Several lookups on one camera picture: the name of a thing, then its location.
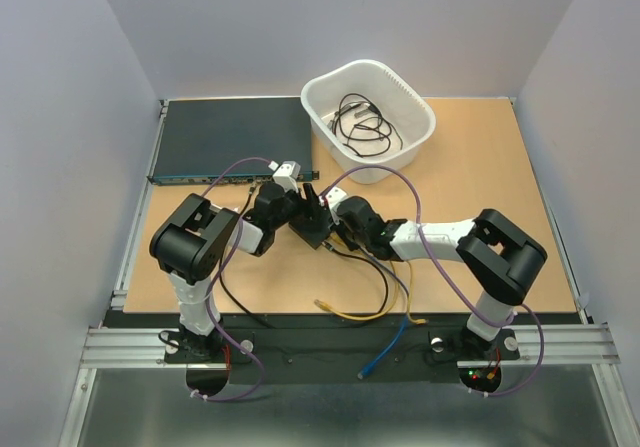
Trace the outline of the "large teal rack switch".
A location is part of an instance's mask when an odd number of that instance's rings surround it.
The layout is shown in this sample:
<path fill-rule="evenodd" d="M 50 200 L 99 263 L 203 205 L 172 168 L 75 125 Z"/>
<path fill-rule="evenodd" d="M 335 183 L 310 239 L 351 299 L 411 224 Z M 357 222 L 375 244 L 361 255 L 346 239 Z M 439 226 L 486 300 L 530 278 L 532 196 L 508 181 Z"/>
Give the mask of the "large teal rack switch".
<path fill-rule="evenodd" d="M 295 161 L 298 179 L 320 178 L 312 162 L 310 118 L 298 97 L 168 100 L 148 176 L 155 185 L 208 184 L 234 162 L 248 161 L 225 183 L 266 179 L 266 161 Z"/>

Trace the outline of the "small black network switch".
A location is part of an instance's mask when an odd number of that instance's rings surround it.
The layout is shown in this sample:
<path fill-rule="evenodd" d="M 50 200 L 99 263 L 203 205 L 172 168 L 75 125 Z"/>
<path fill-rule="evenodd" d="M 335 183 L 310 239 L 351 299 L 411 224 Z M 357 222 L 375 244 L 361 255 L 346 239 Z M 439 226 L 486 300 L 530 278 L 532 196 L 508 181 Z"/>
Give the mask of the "small black network switch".
<path fill-rule="evenodd" d="M 327 209 L 321 208 L 310 217 L 299 215 L 289 222 L 289 227 L 307 245 L 317 250 L 330 237 L 334 221 Z"/>

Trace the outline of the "white plastic tub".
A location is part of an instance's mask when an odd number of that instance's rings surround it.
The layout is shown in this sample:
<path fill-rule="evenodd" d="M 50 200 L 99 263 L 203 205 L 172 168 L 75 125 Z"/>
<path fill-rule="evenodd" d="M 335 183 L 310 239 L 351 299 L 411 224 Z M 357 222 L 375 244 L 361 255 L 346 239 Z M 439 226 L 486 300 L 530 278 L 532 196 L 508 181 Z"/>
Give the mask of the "white plastic tub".
<path fill-rule="evenodd" d="M 385 64 L 349 62 L 308 81 L 300 100 L 312 131 L 351 180 L 374 184 L 401 170 L 436 130 L 433 109 Z"/>

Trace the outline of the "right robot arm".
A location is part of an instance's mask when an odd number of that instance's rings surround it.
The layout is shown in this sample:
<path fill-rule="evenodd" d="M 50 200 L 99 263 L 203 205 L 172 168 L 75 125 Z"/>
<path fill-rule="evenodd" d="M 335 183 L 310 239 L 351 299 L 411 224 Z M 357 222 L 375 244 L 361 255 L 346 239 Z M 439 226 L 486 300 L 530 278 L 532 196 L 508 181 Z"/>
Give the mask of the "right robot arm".
<path fill-rule="evenodd" d="M 463 351 L 482 357 L 521 306 L 547 261 L 544 247 L 495 209 L 472 219 L 449 223 L 385 221 L 359 196 L 327 196 L 337 231 L 352 246 L 383 261 L 429 259 L 438 269 L 444 261 L 466 265 L 483 289 L 460 333 Z"/>

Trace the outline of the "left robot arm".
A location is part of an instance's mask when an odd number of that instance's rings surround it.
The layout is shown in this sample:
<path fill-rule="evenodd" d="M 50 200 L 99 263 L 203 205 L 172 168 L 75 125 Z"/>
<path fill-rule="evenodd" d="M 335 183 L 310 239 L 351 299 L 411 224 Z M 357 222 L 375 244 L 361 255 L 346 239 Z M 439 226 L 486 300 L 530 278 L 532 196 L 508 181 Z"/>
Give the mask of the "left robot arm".
<path fill-rule="evenodd" d="M 276 231 L 288 225 L 317 247 L 328 237 L 331 224 L 327 206 L 309 183 L 287 190 L 268 181 L 244 213 L 217 207 L 198 194 L 188 195 L 153 235 L 149 253 L 174 287 L 180 329 L 190 334 L 191 353 L 210 361 L 222 351 L 223 338 L 214 330 L 221 316 L 209 298 L 212 272 L 228 245 L 259 257 L 273 245 Z"/>

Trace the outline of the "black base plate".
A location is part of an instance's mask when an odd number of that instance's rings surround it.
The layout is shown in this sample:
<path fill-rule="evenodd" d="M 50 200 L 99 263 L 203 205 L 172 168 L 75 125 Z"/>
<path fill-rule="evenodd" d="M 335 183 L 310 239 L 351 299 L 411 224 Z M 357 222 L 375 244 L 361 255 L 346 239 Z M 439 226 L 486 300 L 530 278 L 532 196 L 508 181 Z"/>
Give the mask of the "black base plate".
<path fill-rule="evenodd" d="M 484 347 L 464 333 L 462 314 L 438 314 L 424 326 L 403 327 L 393 314 L 356 326 L 320 314 L 272 315 L 259 324 L 230 315 L 223 326 L 237 342 L 247 341 L 266 369 L 269 384 L 355 383 L 370 362 L 372 382 L 455 383 L 498 373 L 510 361 L 548 359 L 554 335 L 579 328 L 575 314 L 519 314 Z"/>

